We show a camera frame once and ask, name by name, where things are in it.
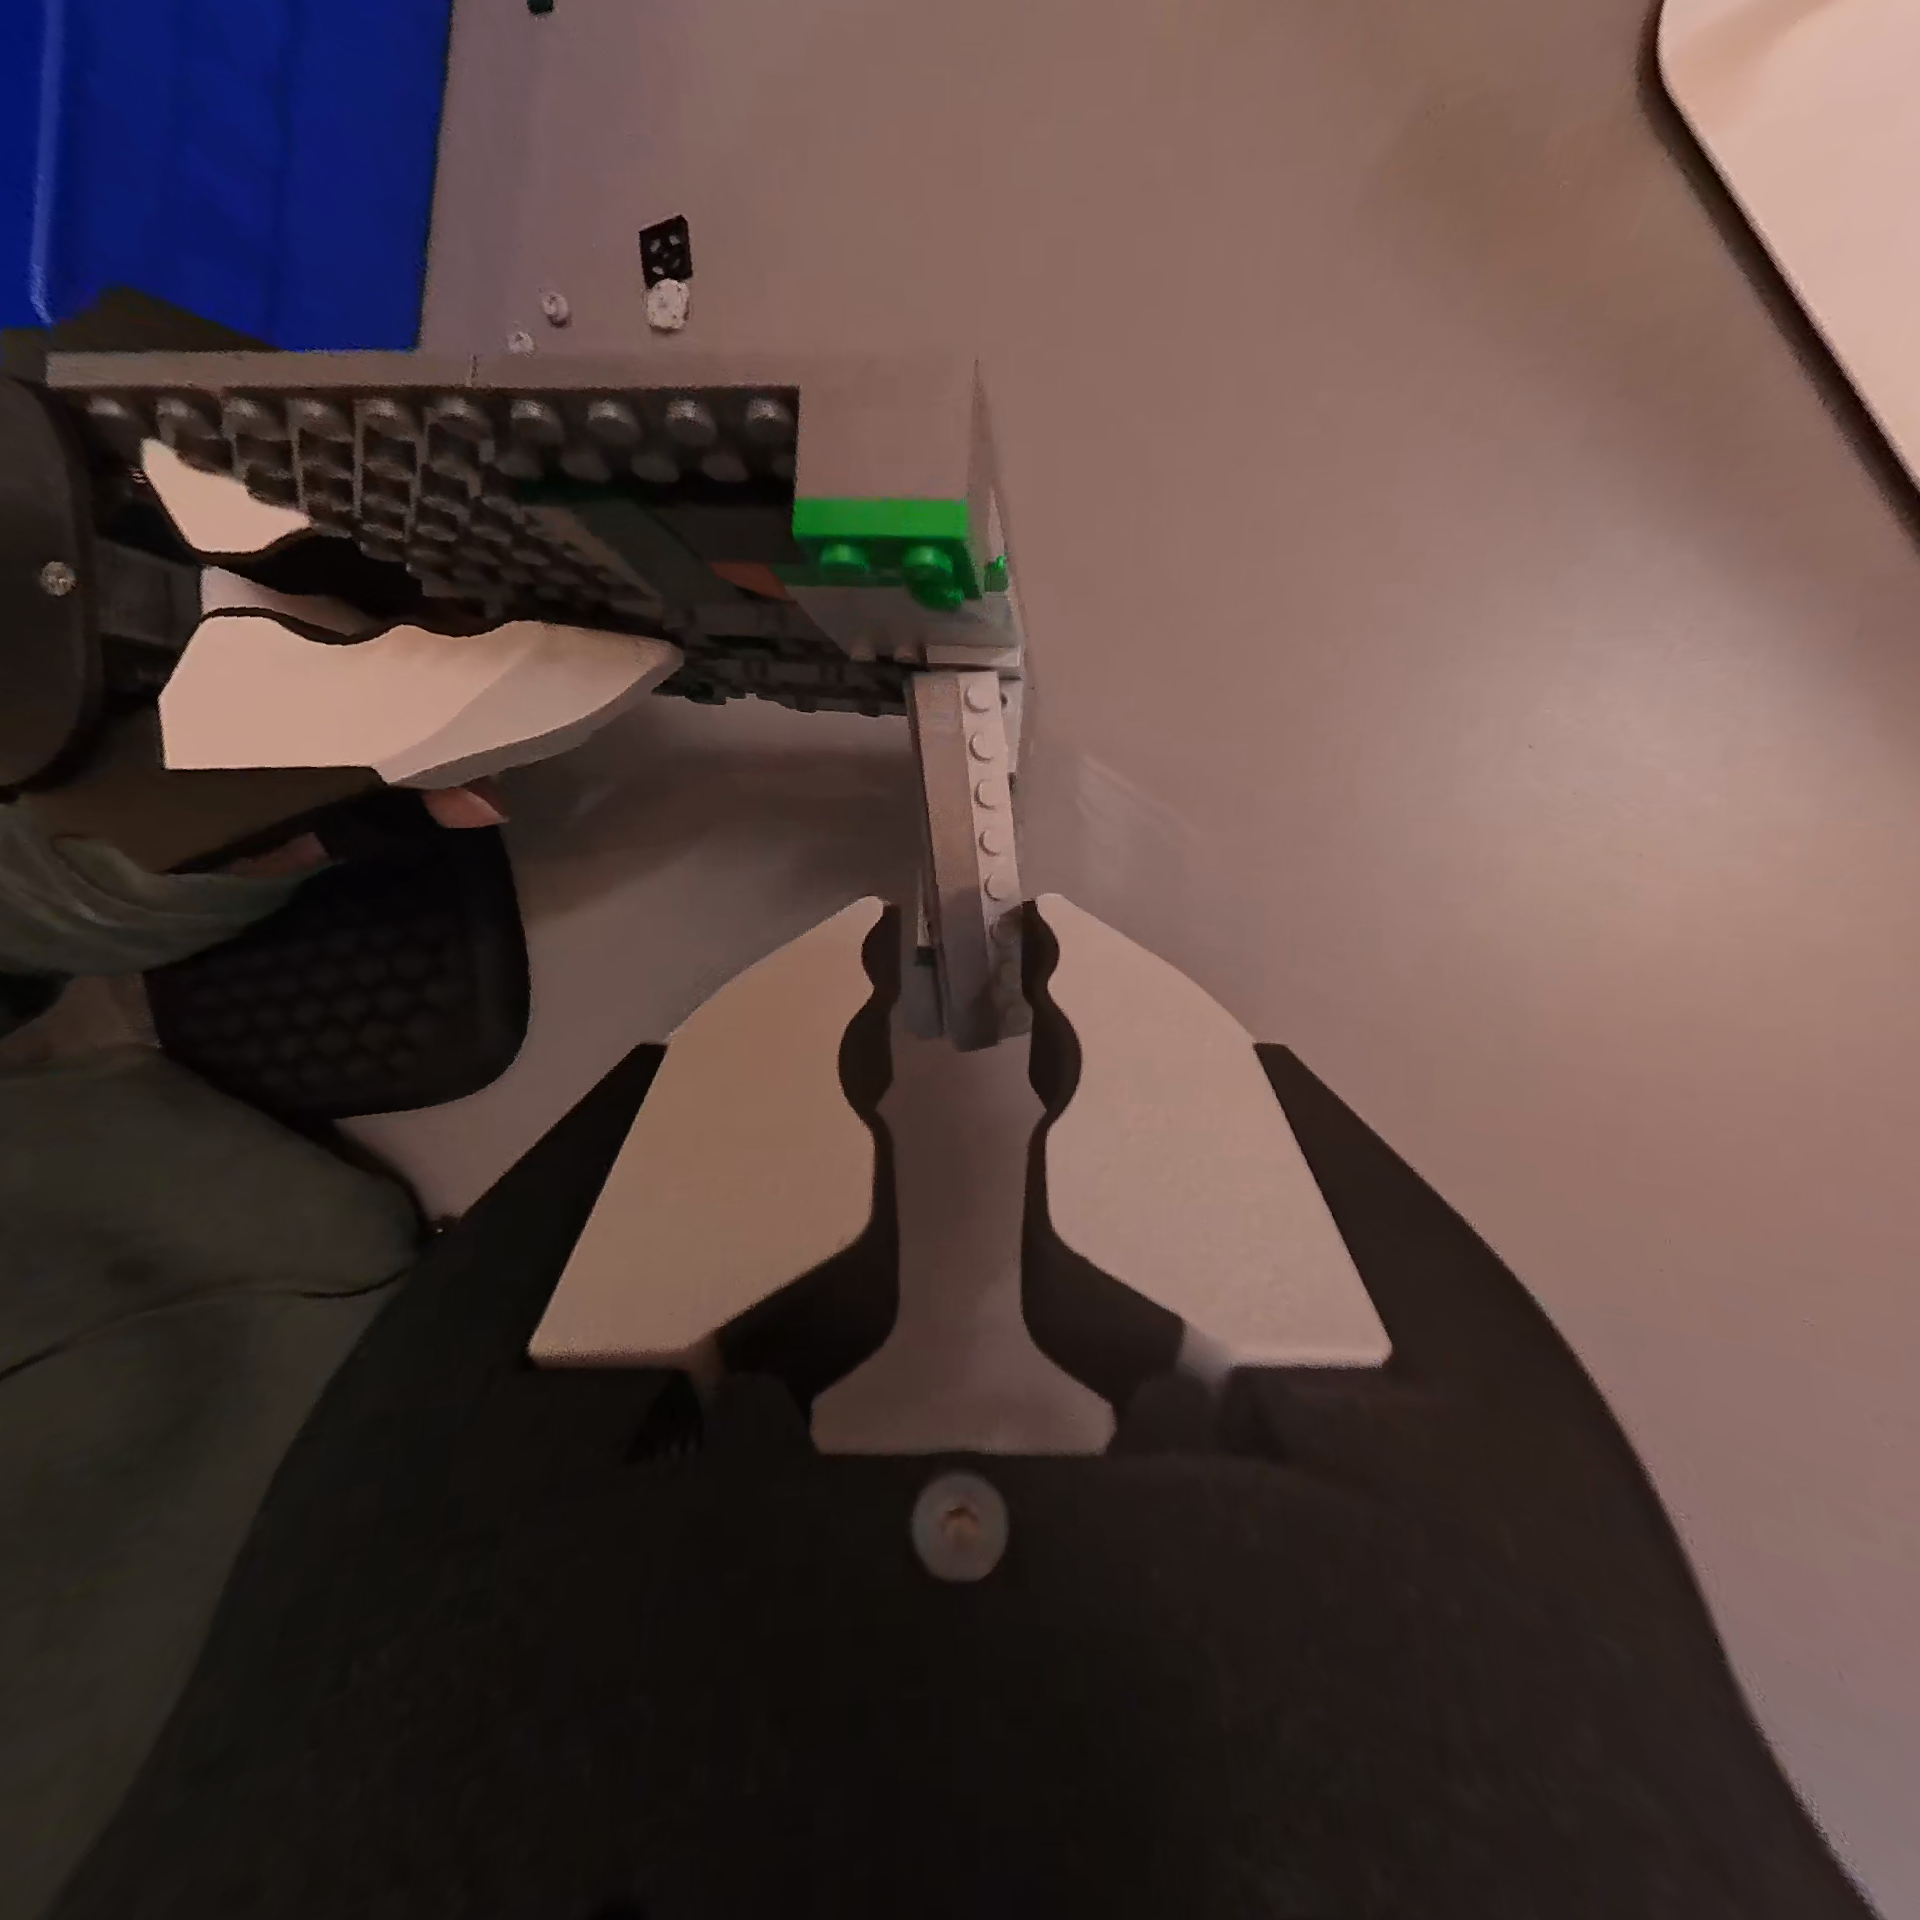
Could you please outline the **white lamp base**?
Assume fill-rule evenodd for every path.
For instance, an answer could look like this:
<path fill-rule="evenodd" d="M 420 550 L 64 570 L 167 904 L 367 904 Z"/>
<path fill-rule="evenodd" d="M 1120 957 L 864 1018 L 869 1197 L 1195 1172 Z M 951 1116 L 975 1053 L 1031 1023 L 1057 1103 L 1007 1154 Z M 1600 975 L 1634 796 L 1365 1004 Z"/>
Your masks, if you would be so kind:
<path fill-rule="evenodd" d="M 1665 1 L 1688 130 L 1919 474 L 1919 5 Z"/>

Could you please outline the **grey toy brick build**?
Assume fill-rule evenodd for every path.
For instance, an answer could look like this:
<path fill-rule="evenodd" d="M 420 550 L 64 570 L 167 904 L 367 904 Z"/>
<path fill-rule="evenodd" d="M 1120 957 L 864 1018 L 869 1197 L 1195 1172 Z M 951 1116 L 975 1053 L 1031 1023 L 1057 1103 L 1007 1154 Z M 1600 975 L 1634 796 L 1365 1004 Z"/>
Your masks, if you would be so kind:
<path fill-rule="evenodd" d="M 956 353 L 53 351 L 129 456 L 170 447 L 474 617 L 681 648 L 695 704 L 903 712 L 932 670 L 1020 701 L 976 364 Z"/>

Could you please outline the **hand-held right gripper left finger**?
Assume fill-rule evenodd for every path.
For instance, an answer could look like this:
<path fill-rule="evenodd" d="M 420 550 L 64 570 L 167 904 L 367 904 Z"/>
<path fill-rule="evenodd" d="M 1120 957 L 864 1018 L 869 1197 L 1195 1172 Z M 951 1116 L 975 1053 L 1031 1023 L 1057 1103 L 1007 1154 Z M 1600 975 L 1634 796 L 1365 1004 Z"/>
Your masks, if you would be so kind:
<path fill-rule="evenodd" d="M 884 1222 L 897 936 L 895 908 L 861 896 L 672 1030 L 530 1362 L 688 1360 Z"/>

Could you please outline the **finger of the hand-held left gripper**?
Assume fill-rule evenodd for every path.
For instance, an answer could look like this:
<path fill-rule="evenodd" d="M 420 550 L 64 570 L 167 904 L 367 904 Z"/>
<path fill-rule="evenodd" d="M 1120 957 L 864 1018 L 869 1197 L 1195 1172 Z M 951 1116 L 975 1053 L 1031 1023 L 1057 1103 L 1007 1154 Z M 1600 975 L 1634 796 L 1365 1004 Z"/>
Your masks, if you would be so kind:
<path fill-rule="evenodd" d="M 138 471 L 193 552 L 271 552 L 314 535 L 299 509 L 257 497 L 227 471 L 193 466 L 161 439 L 140 444 Z"/>
<path fill-rule="evenodd" d="M 577 750 L 642 704 L 669 640 L 516 618 L 324 640 L 288 615 L 207 615 L 159 700 L 172 772 L 361 770 L 459 785 Z"/>

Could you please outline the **grey desk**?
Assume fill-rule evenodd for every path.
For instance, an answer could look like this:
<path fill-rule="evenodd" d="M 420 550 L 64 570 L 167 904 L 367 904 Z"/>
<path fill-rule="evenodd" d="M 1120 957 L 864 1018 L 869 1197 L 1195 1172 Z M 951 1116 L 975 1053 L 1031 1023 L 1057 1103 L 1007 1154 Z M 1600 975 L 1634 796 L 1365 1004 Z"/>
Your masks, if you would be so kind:
<path fill-rule="evenodd" d="M 1916 524 L 1658 5 L 458 5 L 424 343 L 951 350 L 1025 877 L 1532 1287 L 1916 1916 Z"/>

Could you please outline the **blue plastic bin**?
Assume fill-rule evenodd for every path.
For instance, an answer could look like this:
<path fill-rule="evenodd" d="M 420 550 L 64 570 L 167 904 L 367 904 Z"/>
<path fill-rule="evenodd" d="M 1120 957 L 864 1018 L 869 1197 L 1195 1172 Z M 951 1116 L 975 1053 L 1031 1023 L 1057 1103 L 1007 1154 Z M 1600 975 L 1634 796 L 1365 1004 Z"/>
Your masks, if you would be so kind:
<path fill-rule="evenodd" d="M 450 1 L 4 1 L 3 318 L 411 350 Z"/>

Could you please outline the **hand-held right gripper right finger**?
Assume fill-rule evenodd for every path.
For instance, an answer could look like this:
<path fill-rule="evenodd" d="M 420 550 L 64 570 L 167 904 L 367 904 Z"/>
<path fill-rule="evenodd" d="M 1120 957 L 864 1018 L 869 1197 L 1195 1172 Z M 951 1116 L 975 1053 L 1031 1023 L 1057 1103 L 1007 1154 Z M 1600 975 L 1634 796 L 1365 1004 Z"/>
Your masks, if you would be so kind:
<path fill-rule="evenodd" d="M 1393 1342 L 1257 1042 L 1066 896 L 1026 911 L 1025 1326 L 1068 1373 L 1376 1368 Z"/>

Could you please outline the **light grey long brick plate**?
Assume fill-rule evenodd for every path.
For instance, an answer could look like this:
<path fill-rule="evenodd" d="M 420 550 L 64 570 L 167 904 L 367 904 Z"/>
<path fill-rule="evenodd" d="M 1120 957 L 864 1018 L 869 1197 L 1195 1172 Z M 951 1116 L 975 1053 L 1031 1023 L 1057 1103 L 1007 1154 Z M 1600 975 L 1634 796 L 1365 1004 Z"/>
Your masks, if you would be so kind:
<path fill-rule="evenodd" d="M 943 1028 L 962 1052 L 1029 1025 L 1018 865 L 1020 685 L 988 666 L 907 684 L 924 799 L 924 903 Z"/>

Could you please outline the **person's left hand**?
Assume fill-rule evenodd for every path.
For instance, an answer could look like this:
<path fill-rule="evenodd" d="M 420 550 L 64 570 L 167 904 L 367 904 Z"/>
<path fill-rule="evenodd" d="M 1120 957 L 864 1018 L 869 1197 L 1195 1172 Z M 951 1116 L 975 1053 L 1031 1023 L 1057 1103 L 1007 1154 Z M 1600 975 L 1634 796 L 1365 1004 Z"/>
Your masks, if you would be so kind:
<path fill-rule="evenodd" d="M 355 861 L 420 856 L 447 831 L 487 831 L 508 814 L 481 783 L 444 789 L 385 785 L 329 806 L 317 821 L 227 861 L 229 872 L 296 877 Z"/>

